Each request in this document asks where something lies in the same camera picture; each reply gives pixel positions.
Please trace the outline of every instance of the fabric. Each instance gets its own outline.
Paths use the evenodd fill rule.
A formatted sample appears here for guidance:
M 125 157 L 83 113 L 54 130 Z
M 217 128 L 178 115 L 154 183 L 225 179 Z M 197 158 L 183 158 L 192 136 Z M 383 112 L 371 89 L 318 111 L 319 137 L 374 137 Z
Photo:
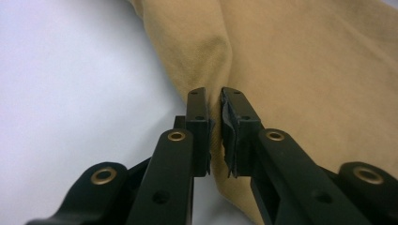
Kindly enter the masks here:
M 266 128 L 288 132 L 337 172 L 363 161 L 398 177 L 398 13 L 376 0 L 131 0 L 186 100 L 207 89 L 220 193 L 261 224 L 249 178 L 227 178 L 223 86 L 242 91 Z

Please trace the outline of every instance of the screw hole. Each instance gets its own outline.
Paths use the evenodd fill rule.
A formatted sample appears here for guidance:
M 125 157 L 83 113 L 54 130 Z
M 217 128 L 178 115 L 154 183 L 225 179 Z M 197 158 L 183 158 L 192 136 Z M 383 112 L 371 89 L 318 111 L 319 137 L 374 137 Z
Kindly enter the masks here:
M 116 170 L 112 167 L 105 167 L 97 170 L 91 175 L 91 183 L 94 185 L 105 185 L 116 177 Z
M 168 138 L 170 141 L 179 142 L 179 141 L 182 141 L 182 140 L 185 139 L 185 134 L 182 133 L 182 132 L 172 132 L 172 133 L 169 133 L 169 135 L 167 136 L 167 138 Z
M 333 199 L 330 197 L 330 195 L 322 190 L 314 190 L 312 193 L 313 198 L 318 200 L 321 203 L 332 203 Z
M 156 204 L 165 204 L 170 200 L 170 193 L 165 190 L 157 191 L 153 197 L 152 201 Z
M 282 141 L 284 139 L 284 135 L 277 131 L 269 131 L 266 135 L 273 141 Z
M 369 184 L 381 185 L 384 183 L 384 179 L 381 175 L 366 167 L 356 167 L 353 172 L 360 180 Z

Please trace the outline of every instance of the black linkage arm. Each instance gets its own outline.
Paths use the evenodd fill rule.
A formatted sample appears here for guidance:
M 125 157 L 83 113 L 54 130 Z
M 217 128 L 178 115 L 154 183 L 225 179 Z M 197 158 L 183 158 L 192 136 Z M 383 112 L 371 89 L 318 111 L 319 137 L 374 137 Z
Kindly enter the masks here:
M 339 174 L 318 167 L 287 133 L 263 128 L 242 92 L 222 90 L 225 162 L 250 176 L 263 220 L 270 224 L 398 224 L 398 181 L 353 162 Z
M 27 224 L 191 224 L 193 177 L 209 173 L 213 125 L 205 88 L 189 92 L 187 115 L 161 134 L 152 158 L 129 170 L 113 162 L 89 168 L 52 217 Z

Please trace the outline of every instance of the beige cloth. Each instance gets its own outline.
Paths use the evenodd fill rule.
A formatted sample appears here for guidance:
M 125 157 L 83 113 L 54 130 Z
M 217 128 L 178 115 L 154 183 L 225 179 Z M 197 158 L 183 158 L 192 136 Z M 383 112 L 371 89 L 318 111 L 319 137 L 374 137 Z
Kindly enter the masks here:
M 290 133 L 337 172 L 347 161 L 398 177 L 398 13 L 376 0 L 131 0 L 180 95 L 207 89 L 223 196 L 262 219 L 249 178 L 227 179 L 223 86 L 245 93 L 266 128 Z

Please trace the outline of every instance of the metal grommet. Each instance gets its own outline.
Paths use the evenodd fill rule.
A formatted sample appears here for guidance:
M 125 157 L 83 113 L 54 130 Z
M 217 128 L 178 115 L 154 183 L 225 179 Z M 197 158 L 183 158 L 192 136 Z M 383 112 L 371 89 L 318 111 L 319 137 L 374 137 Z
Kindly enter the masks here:
M 105 167 L 97 170 L 91 176 L 91 183 L 94 185 L 105 185 L 115 179 L 117 171 L 112 167 Z
M 185 139 L 185 134 L 184 134 L 183 132 L 178 132 L 178 131 L 176 131 L 176 132 L 171 132 L 171 133 L 169 133 L 169 135 L 167 136 L 167 138 L 168 138 L 170 141 L 179 142 L 179 141 L 182 141 L 182 140 Z
M 381 185 L 384 183 L 383 177 L 369 168 L 358 166 L 354 168 L 353 172 L 360 180 L 369 184 Z
M 269 131 L 266 133 L 266 136 L 267 138 L 277 142 L 280 142 L 284 139 L 284 135 L 277 131 Z

